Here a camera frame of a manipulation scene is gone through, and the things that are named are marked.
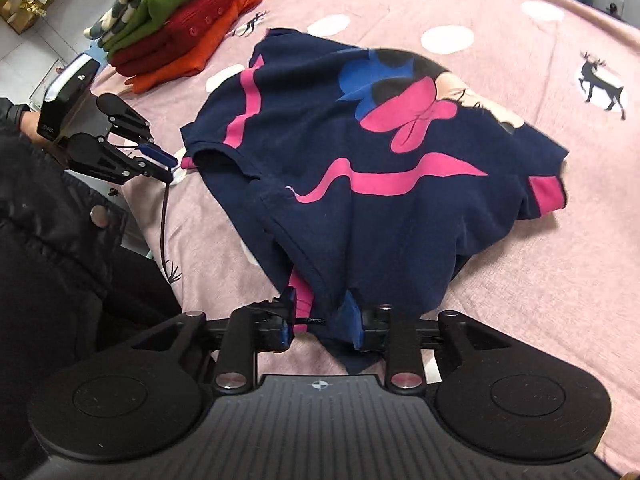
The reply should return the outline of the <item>person's left hand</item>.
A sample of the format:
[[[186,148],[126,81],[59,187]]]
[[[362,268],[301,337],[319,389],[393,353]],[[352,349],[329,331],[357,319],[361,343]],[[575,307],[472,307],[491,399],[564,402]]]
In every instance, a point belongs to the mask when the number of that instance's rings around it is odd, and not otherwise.
[[[39,118],[39,112],[33,112],[32,110],[24,112],[20,121],[21,133],[23,133],[24,136],[27,136],[32,144],[35,144],[40,148],[48,148],[50,146],[50,142],[38,133]]]

